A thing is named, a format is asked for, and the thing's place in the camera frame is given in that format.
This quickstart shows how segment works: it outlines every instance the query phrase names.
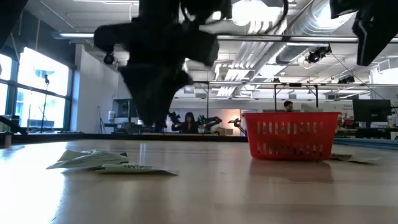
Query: red basket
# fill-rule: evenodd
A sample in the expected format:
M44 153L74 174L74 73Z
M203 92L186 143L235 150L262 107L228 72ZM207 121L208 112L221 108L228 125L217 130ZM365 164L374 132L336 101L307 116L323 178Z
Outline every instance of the red basket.
M330 159L339 113L247 113L250 153L258 159Z

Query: wooden table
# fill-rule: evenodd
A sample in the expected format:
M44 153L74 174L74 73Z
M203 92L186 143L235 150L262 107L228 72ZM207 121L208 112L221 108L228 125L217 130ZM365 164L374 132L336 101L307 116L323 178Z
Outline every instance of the wooden table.
M127 151L180 175L45 170L65 149ZM252 160L247 143L72 141L0 149L0 223L398 223L398 154L380 165Z

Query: light stand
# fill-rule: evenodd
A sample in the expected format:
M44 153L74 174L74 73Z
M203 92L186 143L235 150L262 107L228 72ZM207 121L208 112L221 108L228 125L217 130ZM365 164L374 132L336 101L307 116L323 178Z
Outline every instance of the light stand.
M47 104L47 91L49 90L49 84L50 84L50 80L49 80L49 76L48 76L48 75L44 75L44 82L45 82L45 84L46 84L46 87L45 87L45 96L44 96L44 106L43 106L43 116L42 116L42 127L41 127L41 129L40 129L40 133L43 133L45 105Z

